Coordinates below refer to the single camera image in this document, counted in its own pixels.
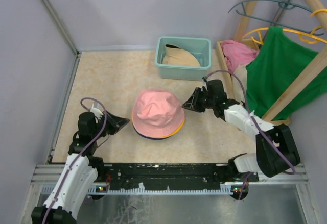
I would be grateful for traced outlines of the beige bucket hat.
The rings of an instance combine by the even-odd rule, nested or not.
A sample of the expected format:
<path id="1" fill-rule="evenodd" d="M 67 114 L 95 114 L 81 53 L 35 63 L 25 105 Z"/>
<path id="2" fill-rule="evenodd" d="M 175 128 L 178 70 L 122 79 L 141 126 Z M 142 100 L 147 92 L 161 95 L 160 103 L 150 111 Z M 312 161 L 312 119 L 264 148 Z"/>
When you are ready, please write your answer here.
<path id="1" fill-rule="evenodd" d="M 162 64 L 200 67 L 200 63 L 194 55 L 171 44 L 165 45 Z"/>

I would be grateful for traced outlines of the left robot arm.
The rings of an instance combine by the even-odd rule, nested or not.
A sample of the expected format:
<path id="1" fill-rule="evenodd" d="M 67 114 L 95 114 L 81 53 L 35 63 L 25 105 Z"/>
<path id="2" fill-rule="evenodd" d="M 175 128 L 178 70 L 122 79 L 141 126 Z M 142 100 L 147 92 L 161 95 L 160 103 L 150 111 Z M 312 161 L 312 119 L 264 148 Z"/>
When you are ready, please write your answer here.
<path id="1" fill-rule="evenodd" d="M 94 181 L 106 177 L 101 157 L 94 156 L 97 140 L 118 133 L 129 119 L 91 109 L 79 115 L 64 169 L 49 197 L 31 214 L 32 223 L 76 223 L 80 207 Z"/>

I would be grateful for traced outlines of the blue bucket hat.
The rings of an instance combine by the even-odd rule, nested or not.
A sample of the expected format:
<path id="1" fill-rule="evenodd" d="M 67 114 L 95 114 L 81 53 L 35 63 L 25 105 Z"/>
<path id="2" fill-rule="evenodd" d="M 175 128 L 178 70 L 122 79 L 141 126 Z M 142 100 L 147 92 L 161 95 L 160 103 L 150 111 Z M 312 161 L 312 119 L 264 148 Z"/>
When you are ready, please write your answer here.
<path id="1" fill-rule="evenodd" d="M 145 139 L 149 139 L 149 140 L 153 140 L 153 141 L 162 141 L 162 140 L 166 140 L 172 136 L 167 136 L 167 137 L 162 137 L 162 138 L 153 138 L 153 137 L 147 137 L 145 135 L 142 135 L 141 133 L 139 133 L 138 131 L 135 130 L 135 132 L 141 136 L 142 138 L 145 138 Z"/>

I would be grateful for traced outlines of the pink cloth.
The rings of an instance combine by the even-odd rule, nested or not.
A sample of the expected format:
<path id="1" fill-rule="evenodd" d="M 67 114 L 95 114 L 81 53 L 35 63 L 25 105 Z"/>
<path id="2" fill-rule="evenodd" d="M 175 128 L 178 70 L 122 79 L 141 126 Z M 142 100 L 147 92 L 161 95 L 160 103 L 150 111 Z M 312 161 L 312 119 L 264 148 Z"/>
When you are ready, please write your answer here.
<path id="1" fill-rule="evenodd" d="M 137 96 L 132 108 L 132 113 L 139 117 L 159 114 L 173 115 L 183 109 L 181 102 L 171 92 L 162 89 L 144 89 Z"/>

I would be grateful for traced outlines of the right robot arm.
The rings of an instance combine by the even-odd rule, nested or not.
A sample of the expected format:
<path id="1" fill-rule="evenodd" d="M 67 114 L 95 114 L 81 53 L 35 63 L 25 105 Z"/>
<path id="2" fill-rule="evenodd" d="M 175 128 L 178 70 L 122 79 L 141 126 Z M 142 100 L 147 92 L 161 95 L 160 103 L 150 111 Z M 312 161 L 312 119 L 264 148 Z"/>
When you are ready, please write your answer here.
<path id="1" fill-rule="evenodd" d="M 249 113 L 239 102 L 227 97 L 221 80 L 207 81 L 195 88 L 182 107 L 198 113 L 211 109 L 217 118 L 236 126 L 254 141 L 255 153 L 240 154 L 229 160 L 228 175 L 232 180 L 240 181 L 248 172 L 262 172 L 269 178 L 295 173 L 300 156 L 290 128 Z"/>

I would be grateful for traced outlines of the wooden clothes rack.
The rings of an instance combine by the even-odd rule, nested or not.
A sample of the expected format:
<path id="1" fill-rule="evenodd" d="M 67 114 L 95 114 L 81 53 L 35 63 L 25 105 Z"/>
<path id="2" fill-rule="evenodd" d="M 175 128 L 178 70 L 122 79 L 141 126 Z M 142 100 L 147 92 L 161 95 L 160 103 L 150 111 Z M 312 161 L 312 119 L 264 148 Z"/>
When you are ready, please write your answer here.
<path id="1" fill-rule="evenodd" d="M 278 124 L 326 94 L 326 48 L 316 52 L 292 41 L 285 32 L 312 38 L 311 44 L 326 41 L 313 31 L 281 27 L 265 31 L 265 39 L 250 40 L 253 46 L 232 40 L 217 42 L 218 60 L 231 97 L 245 88 L 241 100 L 249 103 L 250 110 Z"/>

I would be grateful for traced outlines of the yellow bucket hat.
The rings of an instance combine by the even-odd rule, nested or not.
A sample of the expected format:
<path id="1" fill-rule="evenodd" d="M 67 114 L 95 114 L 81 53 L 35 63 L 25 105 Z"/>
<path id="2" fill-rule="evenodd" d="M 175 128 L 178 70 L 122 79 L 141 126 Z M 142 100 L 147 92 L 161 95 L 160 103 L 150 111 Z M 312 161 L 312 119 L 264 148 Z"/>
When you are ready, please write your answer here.
<path id="1" fill-rule="evenodd" d="M 162 138 L 174 136 L 178 133 L 185 122 L 185 112 L 182 110 L 173 115 L 146 115 L 139 117 L 136 113 L 132 113 L 131 121 L 134 130 L 142 135 L 153 138 Z"/>

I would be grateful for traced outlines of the teal plastic bin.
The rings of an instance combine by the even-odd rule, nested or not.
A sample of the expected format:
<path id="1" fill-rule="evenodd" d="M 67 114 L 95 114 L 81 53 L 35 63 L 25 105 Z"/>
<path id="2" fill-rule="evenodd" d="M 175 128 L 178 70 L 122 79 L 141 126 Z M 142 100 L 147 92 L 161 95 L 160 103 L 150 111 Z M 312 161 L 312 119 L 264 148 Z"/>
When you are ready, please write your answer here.
<path id="1" fill-rule="evenodd" d="M 205 38 L 160 37 L 155 64 L 163 79 L 201 81 L 212 66 L 212 45 Z"/>

